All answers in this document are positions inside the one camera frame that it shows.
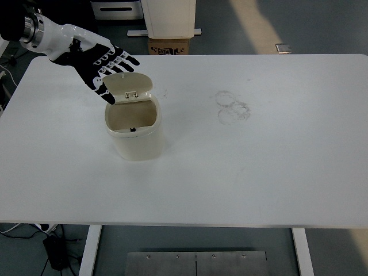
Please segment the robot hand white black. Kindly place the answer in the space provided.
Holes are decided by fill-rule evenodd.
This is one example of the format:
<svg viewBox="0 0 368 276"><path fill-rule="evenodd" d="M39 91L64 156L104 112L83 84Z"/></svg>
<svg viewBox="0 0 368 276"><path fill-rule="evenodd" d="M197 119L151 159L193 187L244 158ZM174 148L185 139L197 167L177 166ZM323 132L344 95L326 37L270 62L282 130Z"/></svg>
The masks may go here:
<svg viewBox="0 0 368 276"><path fill-rule="evenodd" d="M121 72L133 72L140 63L109 39L81 27L59 25L36 14L42 31L30 43L30 49L45 54L61 66L75 68L84 83L107 103L116 100L103 82L103 78Z"/></svg>

